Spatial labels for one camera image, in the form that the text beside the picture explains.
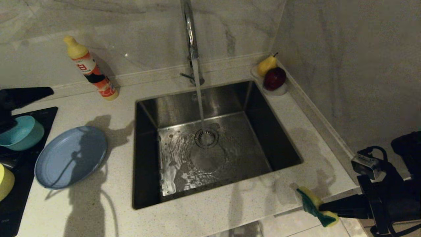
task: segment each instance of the bowl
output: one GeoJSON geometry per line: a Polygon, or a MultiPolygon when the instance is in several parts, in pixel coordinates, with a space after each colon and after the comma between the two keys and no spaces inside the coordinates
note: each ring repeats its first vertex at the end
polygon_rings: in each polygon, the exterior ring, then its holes
{"type": "Polygon", "coordinates": [[[281,87],[279,87],[278,89],[275,89],[273,91],[266,90],[266,88],[263,86],[264,77],[260,76],[257,73],[257,65],[251,68],[251,75],[253,75],[253,77],[256,78],[255,82],[256,82],[257,86],[266,95],[269,95],[269,96],[281,96],[281,95],[285,95],[288,92],[288,85],[286,84],[286,82],[281,87]]]}
{"type": "Polygon", "coordinates": [[[14,184],[13,173],[0,164],[0,202],[10,193],[14,184]]]}
{"type": "Polygon", "coordinates": [[[13,151],[23,151],[35,146],[44,136],[43,126],[32,116],[16,118],[12,129],[0,134],[0,145],[13,151]]]}

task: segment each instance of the blue plate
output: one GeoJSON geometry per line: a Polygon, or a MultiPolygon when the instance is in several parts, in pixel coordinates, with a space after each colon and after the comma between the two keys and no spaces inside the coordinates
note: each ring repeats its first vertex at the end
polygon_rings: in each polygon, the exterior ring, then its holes
{"type": "Polygon", "coordinates": [[[95,127],[77,127],[54,138],[35,164],[35,177],[48,189],[67,188],[93,173],[107,153],[107,138],[95,127]]]}

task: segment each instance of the teal bowl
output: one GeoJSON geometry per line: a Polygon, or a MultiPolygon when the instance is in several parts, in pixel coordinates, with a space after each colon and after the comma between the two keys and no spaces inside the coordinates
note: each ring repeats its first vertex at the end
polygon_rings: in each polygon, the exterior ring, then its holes
{"type": "Polygon", "coordinates": [[[15,127],[0,134],[0,146],[23,151],[35,146],[44,136],[43,126],[32,116],[20,116],[16,122],[15,127]]]}

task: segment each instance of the drain strainer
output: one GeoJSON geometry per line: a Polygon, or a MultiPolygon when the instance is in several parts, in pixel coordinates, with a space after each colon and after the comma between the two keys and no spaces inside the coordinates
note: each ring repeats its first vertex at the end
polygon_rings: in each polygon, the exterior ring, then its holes
{"type": "Polygon", "coordinates": [[[210,128],[203,128],[196,132],[195,142],[201,148],[212,148],[218,144],[218,133],[210,128]]]}

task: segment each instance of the apple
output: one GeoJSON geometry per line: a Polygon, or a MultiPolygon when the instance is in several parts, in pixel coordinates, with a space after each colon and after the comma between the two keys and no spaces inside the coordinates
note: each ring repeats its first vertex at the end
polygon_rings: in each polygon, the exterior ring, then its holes
{"type": "Polygon", "coordinates": [[[280,88],[285,83],[286,79],[287,74],[282,68],[273,68],[264,76],[263,87],[268,91],[274,91],[280,88]]]}

